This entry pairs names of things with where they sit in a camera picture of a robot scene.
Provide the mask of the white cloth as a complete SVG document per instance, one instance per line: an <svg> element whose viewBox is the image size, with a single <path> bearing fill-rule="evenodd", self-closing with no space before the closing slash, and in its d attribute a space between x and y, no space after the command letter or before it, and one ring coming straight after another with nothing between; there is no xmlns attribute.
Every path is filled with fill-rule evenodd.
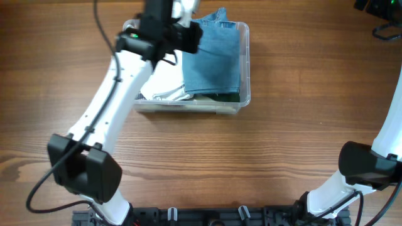
<svg viewBox="0 0 402 226"><path fill-rule="evenodd" d="M193 97L185 91L182 70L182 52L175 50L177 64L159 61L140 92L146 100L179 101Z"/></svg>

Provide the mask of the cream cloth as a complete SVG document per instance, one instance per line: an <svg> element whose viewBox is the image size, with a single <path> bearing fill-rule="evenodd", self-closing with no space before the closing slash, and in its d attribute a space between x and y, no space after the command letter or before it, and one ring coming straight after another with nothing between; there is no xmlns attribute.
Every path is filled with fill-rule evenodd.
<svg viewBox="0 0 402 226"><path fill-rule="evenodd" d="M235 114L238 111L236 107L226 105L225 102L216 102L208 97L181 101L139 100L134 104L133 109L136 111L194 111L222 114Z"/></svg>

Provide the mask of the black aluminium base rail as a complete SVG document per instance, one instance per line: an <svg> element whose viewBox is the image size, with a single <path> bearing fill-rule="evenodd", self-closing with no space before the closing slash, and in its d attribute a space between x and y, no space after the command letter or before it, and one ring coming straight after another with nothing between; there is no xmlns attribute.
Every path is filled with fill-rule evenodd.
<svg viewBox="0 0 402 226"><path fill-rule="evenodd" d="M226 225L226 226L273 226L273 225L303 225L304 220L292 220L292 206L267 206L261 208L203 208L203 209L169 209L159 208L131 208L129 215L132 223L124 225L168 226L168 225ZM74 211L73 226L107 225L98 217L94 210ZM348 207L341 210L333 219L320 219L308 225L352 225Z"/></svg>

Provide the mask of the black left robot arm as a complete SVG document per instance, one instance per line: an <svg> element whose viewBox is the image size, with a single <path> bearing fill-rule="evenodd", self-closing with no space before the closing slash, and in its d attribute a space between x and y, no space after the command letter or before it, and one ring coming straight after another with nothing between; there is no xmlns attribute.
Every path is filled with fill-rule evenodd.
<svg viewBox="0 0 402 226"><path fill-rule="evenodd" d="M132 206L119 191L122 169L112 158L114 146L158 62L177 50L197 51L197 8L198 1L146 1L138 26L117 35L110 70L84 115L66 136L54 134L48 142L55 182L80 195L104 224L133 223Z"/></svg>

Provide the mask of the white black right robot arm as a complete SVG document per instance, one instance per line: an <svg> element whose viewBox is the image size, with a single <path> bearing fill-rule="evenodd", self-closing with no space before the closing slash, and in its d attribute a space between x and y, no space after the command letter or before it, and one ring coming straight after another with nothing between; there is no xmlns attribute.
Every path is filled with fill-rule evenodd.
<svg viewBox="0 0 402 226"><path fill-rule="evenodd" d="M337 171L320 187L308 191L294 203L293 225L336 223L340 211L359 200L356 224L361 222L364 195L389 186L394 191L369 221L377 223L401 191L401 84L397 84L386 120L372 145L349 141L339 154Z"/></svg>

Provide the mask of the dark green cloth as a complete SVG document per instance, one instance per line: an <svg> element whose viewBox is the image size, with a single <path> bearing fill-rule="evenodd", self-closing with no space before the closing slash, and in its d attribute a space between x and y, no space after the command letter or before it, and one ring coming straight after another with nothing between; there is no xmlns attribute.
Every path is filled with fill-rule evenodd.
<svg viewBox="0 0 402 226"><path fill-rule="evenodd" d="M217 102L240 102L239 93L205 94L205 96Z"/></svg>

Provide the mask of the blue cloth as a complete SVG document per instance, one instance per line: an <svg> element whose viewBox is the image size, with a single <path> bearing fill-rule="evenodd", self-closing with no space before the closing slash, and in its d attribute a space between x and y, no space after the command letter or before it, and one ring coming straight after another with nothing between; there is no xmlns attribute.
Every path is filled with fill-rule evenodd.
<svg viewBox="0 0 402 226"><path fill-rule="evenodd" d="M188 94L238 93L240 79L240 34L227 19L226 8L195 19L203 35L198 51L183 53L184 88Z"/></svg>

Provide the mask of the clear plastic storage container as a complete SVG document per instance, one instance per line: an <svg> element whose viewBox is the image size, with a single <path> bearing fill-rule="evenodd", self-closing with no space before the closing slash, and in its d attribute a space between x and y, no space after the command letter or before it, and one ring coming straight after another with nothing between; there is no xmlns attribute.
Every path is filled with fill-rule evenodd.
<svg viewBox="0 0 402 226"><path fill-rule="evenodd" d="M246 23L243 22L235 22L236 28L239 30L240 34L240 79L241 84L239 88L240 102L225 102L226 105L230 105L236 107L238 111L247 106L251 100L251 88L250 88L250 56L249 56L249 27ZM165 57L169 61L176 60L176 55L167 55ZM196 97L206 97L205 94L192 94L193 97L191 99L195 99ZM139 91L136 96L133 104L136 104L139 100L146 100L141 92Z"/></svg>

